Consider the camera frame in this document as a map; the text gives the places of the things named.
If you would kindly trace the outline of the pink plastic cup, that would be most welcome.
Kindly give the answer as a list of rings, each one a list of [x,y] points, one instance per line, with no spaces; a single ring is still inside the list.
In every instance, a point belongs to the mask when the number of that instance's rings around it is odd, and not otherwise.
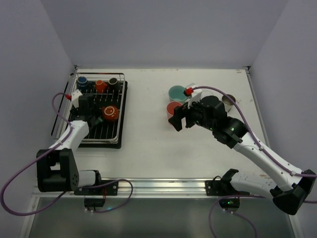
[[[167,120],[169,120],[174,115],[174,109],[178,106],[182,106],[182,104],[180,102],[177,102],[177,101],[172,101],[167,105],[167,107],[166,107]]]

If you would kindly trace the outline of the large green mug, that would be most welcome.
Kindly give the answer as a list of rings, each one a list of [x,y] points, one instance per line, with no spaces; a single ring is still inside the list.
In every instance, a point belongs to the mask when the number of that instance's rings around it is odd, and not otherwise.
[[[185,87],[180,85],[172,86],[168,91],[168,96],[170,101],[176,101],[180,103],[184,103],[187,100],[187,96],[184,94]]]

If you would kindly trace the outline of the red smiley mug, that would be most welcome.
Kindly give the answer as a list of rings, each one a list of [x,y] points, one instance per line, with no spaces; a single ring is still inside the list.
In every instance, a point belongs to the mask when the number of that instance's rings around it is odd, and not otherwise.
[[[101,107],[102,119],[109,122],[117,121],[119,118],[119,110],[116,106],[110,105]]]

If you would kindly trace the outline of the metal tin cup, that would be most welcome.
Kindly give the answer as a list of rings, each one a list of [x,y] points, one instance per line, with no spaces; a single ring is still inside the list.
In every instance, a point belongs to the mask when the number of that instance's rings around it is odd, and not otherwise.
[[[221,98],[222,102],[224,103],[225,111],[228,113],[233,107],[233,102],[236,102],[236,99],[234,96],[228,94],[227,96],[222,96]]]

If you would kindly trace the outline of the small green teacup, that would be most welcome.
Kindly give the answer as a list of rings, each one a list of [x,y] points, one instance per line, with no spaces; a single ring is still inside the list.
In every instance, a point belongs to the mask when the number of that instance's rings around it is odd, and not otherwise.
[[[95,120],[95,125],[99,124],[103,122],[103,119],[101,117],[98,117],[96,120]]]

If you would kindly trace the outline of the clear glass tumbler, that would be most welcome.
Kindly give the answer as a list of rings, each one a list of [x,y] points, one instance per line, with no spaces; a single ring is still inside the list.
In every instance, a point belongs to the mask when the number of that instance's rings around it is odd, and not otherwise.
[[[203,90],[201,94],[201,99],[209,96],[214,96],[211,90]]]

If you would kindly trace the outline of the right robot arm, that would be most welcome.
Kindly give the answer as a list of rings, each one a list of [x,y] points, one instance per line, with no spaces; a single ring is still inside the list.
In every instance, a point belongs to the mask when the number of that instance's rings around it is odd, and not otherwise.
[[[271,199],[286,214],[297,213],[314,186],[313,171],[291,165],[253,137],[243,122],[227,115],[223,102],[216,96],[177,106],[168,121],[180,131],[183,119],[186,128],[197,125],[211,131],[218,142],[250,159],[268,176],[263,178],[230,169],[216,182],[216,189],[225,195],[259,195]]]

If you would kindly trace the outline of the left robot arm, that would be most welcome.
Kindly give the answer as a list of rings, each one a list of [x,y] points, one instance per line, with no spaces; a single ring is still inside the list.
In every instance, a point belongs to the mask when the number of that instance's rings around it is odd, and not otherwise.
[[[37,182],[41,192],[76,191],[83,187],[94,187],[100,183],[97,170],[78,170],[74,153],[82,140],[97,124],[100,109],[92,95],[78,98],[67,130],[49,149],[37,153]]]

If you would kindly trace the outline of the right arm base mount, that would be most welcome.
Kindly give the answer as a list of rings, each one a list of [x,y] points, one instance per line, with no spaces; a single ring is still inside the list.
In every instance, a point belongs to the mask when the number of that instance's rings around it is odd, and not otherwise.
[[[240,195],[231,185],[233,176],[238,173],[237,169],[229,169],[223,176],[215,176],[212,180],[205,181],[205,190],[207,196],[225,197],[229,195]],[[239,197],[222,198],[217,204],[229,212],[236,212],[240,207]]]

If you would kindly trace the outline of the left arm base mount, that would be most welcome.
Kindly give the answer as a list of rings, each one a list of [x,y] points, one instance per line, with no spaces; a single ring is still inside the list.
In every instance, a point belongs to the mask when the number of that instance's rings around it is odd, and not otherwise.
[[[93,186],[81,187],[74,191],[74,195],[84,197],[84,207],[90,212],[99,212],[106,203],[108,196],[117,196],[117,180],[100,180]]]

